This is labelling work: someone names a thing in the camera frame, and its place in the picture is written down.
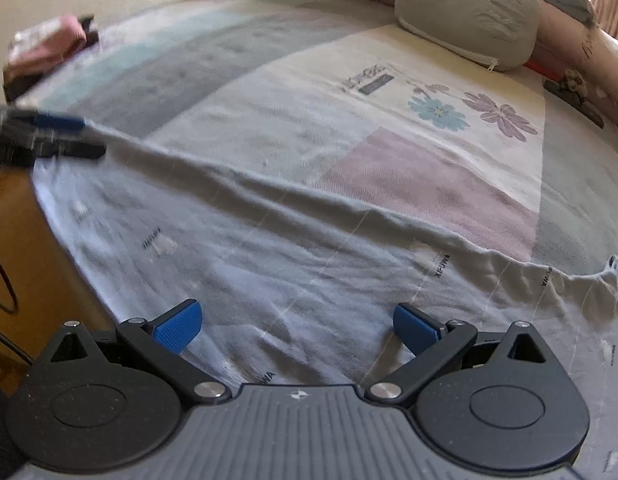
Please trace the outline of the grey striped pants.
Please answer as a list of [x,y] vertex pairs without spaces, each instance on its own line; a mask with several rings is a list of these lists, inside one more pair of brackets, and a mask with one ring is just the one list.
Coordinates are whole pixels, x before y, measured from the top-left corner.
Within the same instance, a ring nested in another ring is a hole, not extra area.
[[243,382],[366,386],[405,362],[396,304],[500,332],[533,323],[591,416],[577,461],[618,479],[618,154],[564,127],[544,149],[532,251],[95,129],[99,162],[39,162],[46,220],[116,320],[204,307],[191,360]]

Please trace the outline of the dark folded garment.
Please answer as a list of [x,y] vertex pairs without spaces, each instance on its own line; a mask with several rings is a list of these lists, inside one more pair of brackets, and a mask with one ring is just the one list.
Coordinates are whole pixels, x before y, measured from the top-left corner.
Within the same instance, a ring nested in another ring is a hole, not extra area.
[[10,104],[53,70],[100,41],[94,15],[61,15],[16,32],[3,66],[3,93]]

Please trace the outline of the pink folded towel stack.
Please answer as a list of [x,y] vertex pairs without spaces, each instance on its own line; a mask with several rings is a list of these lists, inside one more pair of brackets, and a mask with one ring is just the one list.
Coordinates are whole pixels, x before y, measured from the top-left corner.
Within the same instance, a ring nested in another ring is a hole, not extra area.
[[45,73],[71,58],[86,44],[79,18],[68,14],[16,32],[7,50],[8,78]]

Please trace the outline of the black phone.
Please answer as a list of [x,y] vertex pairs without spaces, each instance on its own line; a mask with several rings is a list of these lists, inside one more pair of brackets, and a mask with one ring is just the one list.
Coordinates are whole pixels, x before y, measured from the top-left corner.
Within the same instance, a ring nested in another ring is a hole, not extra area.
[[556,96],[569,106],[577,110],[582,116],[585,116],[597,125],[600,129],[604,128],[603,118],[594,110],[594,108],[583,98],[577,91],[567,87],[565,82],[556,82],[550,79],[544,79],[544,89],[549,91],[553,96]]

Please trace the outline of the grey cat face cushion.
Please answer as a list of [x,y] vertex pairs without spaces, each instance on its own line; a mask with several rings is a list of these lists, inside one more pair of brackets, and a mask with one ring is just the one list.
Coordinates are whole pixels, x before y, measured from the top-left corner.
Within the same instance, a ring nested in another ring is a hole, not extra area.
[[540,23],[538,0],[395,0],[408,32],[489,70],[514,70],[532,57]]

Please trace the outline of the green folded garment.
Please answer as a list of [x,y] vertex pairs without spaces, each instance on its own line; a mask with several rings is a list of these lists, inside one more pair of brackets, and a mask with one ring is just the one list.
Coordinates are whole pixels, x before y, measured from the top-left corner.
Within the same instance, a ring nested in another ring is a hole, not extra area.
[[597,24],[594,7],[590,0],[544,0],[544,2],[549,3],[550,6],[554,6],[588,27]]

